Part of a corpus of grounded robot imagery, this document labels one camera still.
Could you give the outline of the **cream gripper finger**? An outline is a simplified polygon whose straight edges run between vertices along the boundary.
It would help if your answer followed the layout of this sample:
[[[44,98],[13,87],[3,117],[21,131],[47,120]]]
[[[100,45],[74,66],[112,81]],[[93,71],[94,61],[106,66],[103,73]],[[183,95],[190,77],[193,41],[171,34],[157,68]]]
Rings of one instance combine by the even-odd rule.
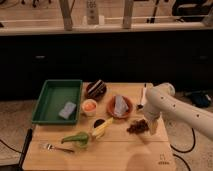
[[[149,132],[151,135],[154,135],[157,131],[158,122],[157,121],[150,121],[149,124]]]

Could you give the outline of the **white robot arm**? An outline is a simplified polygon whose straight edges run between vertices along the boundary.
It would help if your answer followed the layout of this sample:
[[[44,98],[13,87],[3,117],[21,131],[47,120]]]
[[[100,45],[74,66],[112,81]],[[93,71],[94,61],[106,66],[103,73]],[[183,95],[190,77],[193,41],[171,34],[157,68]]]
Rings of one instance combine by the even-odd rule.
[[[213,113],[184,103],[174,97],[175,88],[170,83],[162,83],[147,88],[147,99],[143,114],[148,121],[149,128],[156,131],[156,121],[162,112],[172,114],[186,122],[213,141]]]

